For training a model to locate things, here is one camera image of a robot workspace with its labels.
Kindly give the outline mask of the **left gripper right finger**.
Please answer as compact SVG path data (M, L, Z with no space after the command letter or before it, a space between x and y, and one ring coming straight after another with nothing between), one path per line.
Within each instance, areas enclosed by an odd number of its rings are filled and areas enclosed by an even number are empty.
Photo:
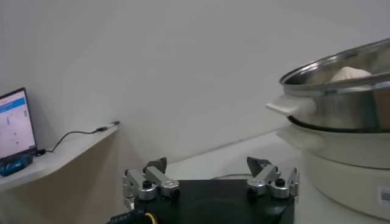
M249 203L264 197L272 200L299 201L300 173L296 167L280 169L269 160L248 156L246 159L251 177L246 181L246 196Z

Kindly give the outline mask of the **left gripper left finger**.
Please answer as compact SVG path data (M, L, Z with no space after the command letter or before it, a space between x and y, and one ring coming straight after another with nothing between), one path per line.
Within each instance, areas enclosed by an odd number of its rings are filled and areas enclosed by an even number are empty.
M142 170L126 169L122 176L122 197L125 207L135 208L135 202L148 203L158 197L176 200L180 184L165 175L167 158L149 161Z

